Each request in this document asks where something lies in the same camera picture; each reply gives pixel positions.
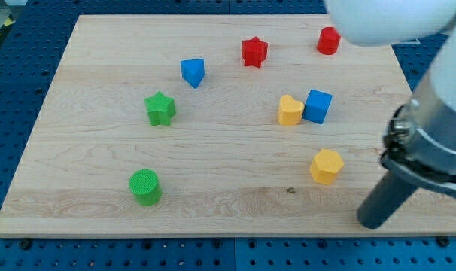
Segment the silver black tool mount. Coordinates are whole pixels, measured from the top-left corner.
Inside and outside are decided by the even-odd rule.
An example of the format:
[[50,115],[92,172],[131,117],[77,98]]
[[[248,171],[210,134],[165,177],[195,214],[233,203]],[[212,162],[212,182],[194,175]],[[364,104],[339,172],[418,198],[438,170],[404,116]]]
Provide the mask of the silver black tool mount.
[[429,74],[390,119],[384,144],[380,162],[394,179],[392,210],[418,188],[456,199],[456,110]]

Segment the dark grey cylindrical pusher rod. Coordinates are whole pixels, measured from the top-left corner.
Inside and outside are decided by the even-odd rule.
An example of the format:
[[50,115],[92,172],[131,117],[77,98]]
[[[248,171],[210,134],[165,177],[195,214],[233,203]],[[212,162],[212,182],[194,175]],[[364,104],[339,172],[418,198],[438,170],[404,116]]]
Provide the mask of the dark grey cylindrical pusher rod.
[[377,229],[418,188],[392,171],[387,171],[357,210],[357,219],[369,229]]

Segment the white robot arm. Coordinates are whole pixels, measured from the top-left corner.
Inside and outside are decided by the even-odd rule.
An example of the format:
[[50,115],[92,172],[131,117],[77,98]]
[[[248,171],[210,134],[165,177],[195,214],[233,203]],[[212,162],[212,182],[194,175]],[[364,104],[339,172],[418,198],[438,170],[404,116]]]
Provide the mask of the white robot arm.
[[380,227],[418,188],[456,199],[456,1],[331,0],[325,7],[342,37],[363,47],[450,34],[388,123],[380,158],[387,171],[357,210],[359,222]]

